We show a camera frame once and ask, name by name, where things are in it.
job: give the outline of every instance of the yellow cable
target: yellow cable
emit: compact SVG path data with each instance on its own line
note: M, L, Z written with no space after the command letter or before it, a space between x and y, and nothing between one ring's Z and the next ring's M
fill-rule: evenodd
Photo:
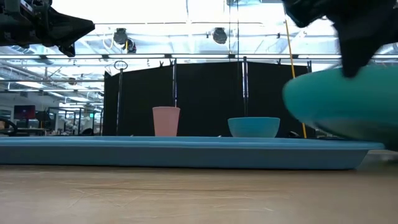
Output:
M289 28L287 26L287 19L285 19L285 25L286 25L286 34L287 34L287 45L289 46L290 64L292 66L292 76L293 76L293 78L296 78L296 75L295 75L295 72L294 72L292 46L290 45L290 35L289 35ZM301 125L303 127L304 138L307 138L307 131L305 130L305 124L301 123Z

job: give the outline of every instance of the ceiling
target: ceiling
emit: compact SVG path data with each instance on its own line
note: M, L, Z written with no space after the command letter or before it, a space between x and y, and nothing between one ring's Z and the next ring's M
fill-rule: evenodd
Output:
M0 47L0 56L8 56L8 59L0 60L0 77L24 80L98 80L103 78L105 70L115 74L118 71L113 68L113 63L117 58L93 55L124 54L121 46L112 41L113 32L117 28L126 28L129 38L137 46L137 55L132 58L125 58L129 55L121 56L128 63L128 70L157 67L159 61L167 65L169 59L158 57L158 54L189 54L186 58L190 59L182 59L180 56L178 63L227 60L222 57L212 58L209 54L256 54L258 57L252 56L249 60L274 63L279 57L285 58L289 54L288 32L284 23L286 16L284 7L278 0L263 2L266 3L242 0L239 6L228 7L225 0L112 0L101 4L97 0L53 0L52 7L58 12L90 19L96 24L96 29L76 43L76 58L73 59L64 58L56 47ZM305 29L299 29L289 19L287 23L293 54L338 55L335 30L330 21L318 20ZM213 40L212 33L216 27L225 29L228 35L226 44L220 45ZM393 45L387 45L379 54L396 54L395 50ZM196 58L198 54L202 55L201 58ZM48 55L49 59L34 60L30 58L33 55ZM309 59L295 60L295 63L306 63L306 60ZM285 58L283 62L289 63L290 60ZM313 70L323 70L337 63L338 57L312 59ZM37 86L26 83L13 85L17 89L37 89ZM98 93L103 90L102 82L81 82L76 85L53 82L41 85L48 89L81 91L53 95L58 98L73 95L93 102L102 100Z

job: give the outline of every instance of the black backdrop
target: black backdrop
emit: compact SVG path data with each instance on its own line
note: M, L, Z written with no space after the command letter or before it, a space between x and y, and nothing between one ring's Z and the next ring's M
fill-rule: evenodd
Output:
M244 116L242 63L177 65L179 136L230 136L227 120Z
M112 136L116 135L119 74L106 80L111 82L108 83L109 85L105 84L105 107L112 106L112 108L104 111L104 135ZM172 67L124 72L120 135L153 136L155 131L152 108L156 106L173 106L173 102Z
M114 136L118 117L119 75L111 76L105 72L104 79L103 135Z
M295 66L295 75L308 73L305 66ZM277 137L287 137L289 131L303 136L302 124L286 109L282 89L292 79L290 65L248 62L248 116L280 118ZM314 138L315 130L306 127L307 137Z

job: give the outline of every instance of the blue tray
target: blue tray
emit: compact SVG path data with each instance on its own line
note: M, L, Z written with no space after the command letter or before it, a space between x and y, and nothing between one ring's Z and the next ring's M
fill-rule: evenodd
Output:
M354 169L381 143L201 137L1 138L0 164Z

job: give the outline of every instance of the desk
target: desk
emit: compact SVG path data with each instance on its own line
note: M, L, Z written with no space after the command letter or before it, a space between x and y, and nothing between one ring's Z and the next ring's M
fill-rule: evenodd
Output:
M1 166L1 223L398 222L398 163L282 171Z

